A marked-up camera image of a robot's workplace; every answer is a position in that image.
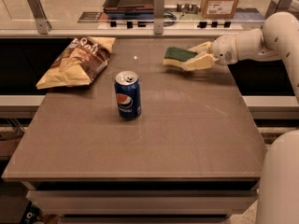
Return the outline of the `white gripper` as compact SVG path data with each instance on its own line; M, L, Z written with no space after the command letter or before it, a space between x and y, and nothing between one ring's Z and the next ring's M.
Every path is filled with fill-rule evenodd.
M195 71L211 68L214 63L229 65L238 62L235 35L223 35L210 41L190 48L190 51L197 52L193 57L188 58L181 64L185 71Z

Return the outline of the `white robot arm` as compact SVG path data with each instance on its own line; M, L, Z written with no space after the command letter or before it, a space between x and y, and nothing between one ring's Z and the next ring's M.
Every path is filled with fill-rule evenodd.
M188 71L251 59L283 61L295 94L270 97L258 105L277 118L298 115L299 23L288 12L269 16L259 29L223 35L192 48L196 56L183 63ZM299 131L284 133L267 149L261 175L256 224L299 224Z

